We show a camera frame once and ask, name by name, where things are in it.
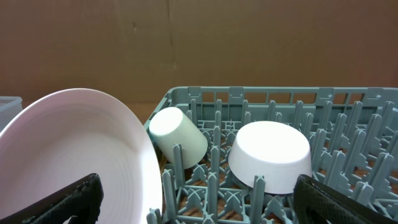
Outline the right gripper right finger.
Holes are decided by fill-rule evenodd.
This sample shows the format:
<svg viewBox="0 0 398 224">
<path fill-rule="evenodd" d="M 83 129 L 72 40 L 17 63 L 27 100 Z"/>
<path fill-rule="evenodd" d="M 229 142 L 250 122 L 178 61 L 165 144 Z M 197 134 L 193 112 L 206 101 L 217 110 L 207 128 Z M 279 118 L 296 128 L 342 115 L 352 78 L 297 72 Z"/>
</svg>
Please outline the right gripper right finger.
<svg viewBox="0 0 398 224">
<path fill-rule="evenodd" d="M 298 176 L 293 198 L 299 223 L 397 224 L 305 174 Z"/>
</svg>

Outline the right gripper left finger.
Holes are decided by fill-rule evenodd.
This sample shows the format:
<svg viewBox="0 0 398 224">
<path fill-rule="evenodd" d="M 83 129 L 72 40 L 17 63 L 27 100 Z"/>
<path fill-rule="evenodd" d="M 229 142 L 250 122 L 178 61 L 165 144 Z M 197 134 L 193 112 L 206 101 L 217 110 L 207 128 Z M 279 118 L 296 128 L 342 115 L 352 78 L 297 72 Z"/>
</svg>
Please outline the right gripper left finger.
<svg viewBox="0 0 398 224">
<path fill-rule="evenodd" d="M 100 176 L 92 173 L 2 218 L 1 224 L 95 224 L 103 197 Z"/>
</svg>

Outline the small pink plate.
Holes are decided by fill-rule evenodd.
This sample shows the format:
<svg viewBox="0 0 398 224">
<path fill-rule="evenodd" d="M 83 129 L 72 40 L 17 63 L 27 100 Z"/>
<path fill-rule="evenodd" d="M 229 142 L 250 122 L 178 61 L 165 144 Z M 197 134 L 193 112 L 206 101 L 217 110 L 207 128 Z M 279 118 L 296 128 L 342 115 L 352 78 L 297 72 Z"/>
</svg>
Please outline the small pink plate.
<svg viewBox="0 0 398 224">
<path fill-rule="evenodd" d="M 266 182 L 265 193 L 291 194 L 299 175 L 312 175 L 310 144 L 287 124 L 255 121 L 238 131 L 228 165 L 249 187 L 254 187 L 254 177 L 260 175 Z"/>
</svg>

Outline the large pink plate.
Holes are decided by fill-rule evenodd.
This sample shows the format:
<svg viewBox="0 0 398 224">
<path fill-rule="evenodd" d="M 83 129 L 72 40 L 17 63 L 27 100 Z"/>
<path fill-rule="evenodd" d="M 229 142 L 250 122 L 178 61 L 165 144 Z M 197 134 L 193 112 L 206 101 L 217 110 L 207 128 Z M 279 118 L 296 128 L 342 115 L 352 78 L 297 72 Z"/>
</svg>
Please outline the large pink plate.
<svg viewBox="0 0 398 224">
<path fill-rule="evenodd" d="M 91 173 L 103 186 L 100 223 L 145 223 L 162 208 L 154 147 L 125 104 L 86 88 L 47 95 L 1 131 L 1 216 Z"/>
</svg>

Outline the white paper cup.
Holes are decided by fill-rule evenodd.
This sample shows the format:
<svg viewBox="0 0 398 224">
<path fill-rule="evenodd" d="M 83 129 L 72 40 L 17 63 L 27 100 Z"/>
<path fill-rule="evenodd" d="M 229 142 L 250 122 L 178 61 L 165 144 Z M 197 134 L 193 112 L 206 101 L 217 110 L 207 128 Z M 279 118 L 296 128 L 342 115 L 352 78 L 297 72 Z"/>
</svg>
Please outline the white paper cup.
<svg viewBox="0 0 398 224">
<path fill-rule="evenodd" d="M 207 138 L 177 107 L 164 108 L 156 113 L 149 123 L 149 132 L 171 163 L 175 162 L 174 145 L 182 146 L 184 169 L 199 163 L 207 152 Z"/>
</svg>

